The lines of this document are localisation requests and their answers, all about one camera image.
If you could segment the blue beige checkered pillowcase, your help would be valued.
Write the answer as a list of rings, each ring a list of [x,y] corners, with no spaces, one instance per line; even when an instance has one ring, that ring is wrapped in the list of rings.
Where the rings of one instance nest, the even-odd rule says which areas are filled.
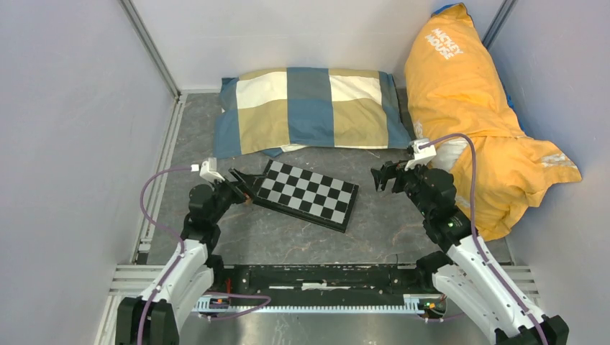
[[[270,68],[224,78],[214,156],[275,157],[303,147],[404,149],[393,76],[377,70]]]

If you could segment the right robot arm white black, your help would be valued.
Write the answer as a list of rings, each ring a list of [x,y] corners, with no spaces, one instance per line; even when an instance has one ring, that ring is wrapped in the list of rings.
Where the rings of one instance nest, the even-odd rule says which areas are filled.
[[[483,332],[491,344],[566,344],[569,327],[547,316],[509,277],[472,223],[456,206],[453,176],[406,162],[386,162],[371,174],[375,188],[405,193],[423,215],[424,230],[439,251],[416,261],[416,286],[442,293]]]

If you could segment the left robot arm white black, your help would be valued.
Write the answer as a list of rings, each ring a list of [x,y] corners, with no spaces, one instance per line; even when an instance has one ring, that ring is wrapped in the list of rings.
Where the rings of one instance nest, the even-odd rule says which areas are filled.
[[[205,184],[190,196],[182,232],[157,223],[144,206],[141,211],[156,229],[164,229],[178,245],[161,273],[136,297],[118,306],[115,344],[179,344],[181,329],[205,292],[217,293],[226,283],[223,261],[212,252],[219,241],[218,221],[234,204],[244,203],[242,182],[226,180],[208,159],[188,167]]]

